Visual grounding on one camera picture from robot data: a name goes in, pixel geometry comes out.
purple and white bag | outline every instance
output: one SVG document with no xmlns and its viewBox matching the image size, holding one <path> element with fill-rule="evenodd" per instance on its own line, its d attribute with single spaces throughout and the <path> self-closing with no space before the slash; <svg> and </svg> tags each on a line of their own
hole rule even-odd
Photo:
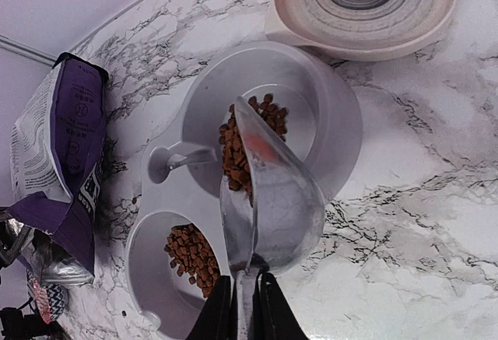
<svg viewBox="0 0 498 340">
<path fill-rule="evenodd" d="M 74 55 L 59 56 L 14 125 L 11 176 L 16 203 L 8 213 L 68 252 L 65 275 L 51 253 L 31 243 L 24 262 L 40 284 L 93 281 L 93 221 L 105 136 L 103 91 L 108 74 Z"/>
</svg>

marble countertop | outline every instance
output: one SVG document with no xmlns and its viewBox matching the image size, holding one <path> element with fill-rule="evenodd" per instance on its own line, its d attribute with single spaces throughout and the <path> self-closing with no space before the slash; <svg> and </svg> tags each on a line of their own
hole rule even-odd
<svg viewBox="0 0 498 340">
<path fill-rule="evenodd" d="M 155 339 L 125 283 L 146 144 L 195 76 L 263 40 L 269 0 L 144 0 L 76 53 L 111 74 L 96 280 L 71 291 L 75 340 Z M 364 143 L 324 236 L 279 281 L 310 339 L 498 338 L 498 0 L 459 0 L 444 39 L 381 63 L 329 60 Z"/>
</svg>

transparent scoop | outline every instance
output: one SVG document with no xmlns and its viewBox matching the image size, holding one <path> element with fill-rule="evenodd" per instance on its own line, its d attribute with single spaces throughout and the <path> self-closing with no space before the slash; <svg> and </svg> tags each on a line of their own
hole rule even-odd
<svg viewBox="0 0 498 340">
<path fill-rule="evenodd" d="M 220 205 L 242 339 L 252 338 L 258 273 L 280 274 L 316 247 L 324 228 L 324 197 L 307 168 L 242 97 L 235 102 L 235 117 L 251 169 L 254 207 L 246 195 L 232 192 L 226 179 Z"/>
</svg>

pile of kibble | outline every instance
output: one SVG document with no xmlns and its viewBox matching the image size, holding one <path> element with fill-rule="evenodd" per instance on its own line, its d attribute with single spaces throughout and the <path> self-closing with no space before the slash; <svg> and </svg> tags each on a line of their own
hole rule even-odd
<svg viewBox="0 0 498 340">
<path fill-rule="evenodd" d="M 283 140 L 286 140 L 286 116 L 287 109 L 279 108 L 273 103 L 273 95 L 267 93 L 263 102 L 258 103 L 258 98 L 253 96 L 249 99 L 249 105 L 258 112 L 268 126 Z M 246 153 L 242 145 L 242 139 L 237 129 L 234 105 L 230 105 L 230 118 L 226 124 L 219 127 L 219 144 L 223 146 L 223 171 L 228 176 L 228 185 L 232 191 L 240 191 L 242 188 L 247 192 L 252 204 L 253 188 L 251 183 L 251 172 L 247 163 Z"/>
<path fill-rule="evenodd" d="M 204 235 L 193 224 L 175 226 L 167 240 L 164 250 L 173 258 L 171 268 L 178 266 L 178 276 L 189 274 L 190 284 L 197 284 L 208 298 L 219 278 L 219 267 Z"/>
</svg>

gray plastic bowl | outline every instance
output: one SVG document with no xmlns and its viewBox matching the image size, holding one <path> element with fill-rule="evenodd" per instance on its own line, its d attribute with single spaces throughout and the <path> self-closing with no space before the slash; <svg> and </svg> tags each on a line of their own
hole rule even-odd
<svg viewBox="0 0 498 340">
<path fill-rule="evenodd" d="M 197 77 L 171 126 L 146 148 L 142 201 L 128 238 L 126 272 L 132 299 L 167 339 L 185 338 L 204 301 L 178 278 L 163 251 L 172 226 L 194 223 L 229 275 L 219 210 L 219 126 L 237 96 L 273 93 L 289 110 L 287 144 L 317 179 L 327 200 L 342 188 L 359 155 L 362 119 L 351 88 L 322 61 L 285 44 L 245 44 L 213 60 Z M 217 161 L 167 172 L 174 153 L 210 147 Z"/>
</svg>

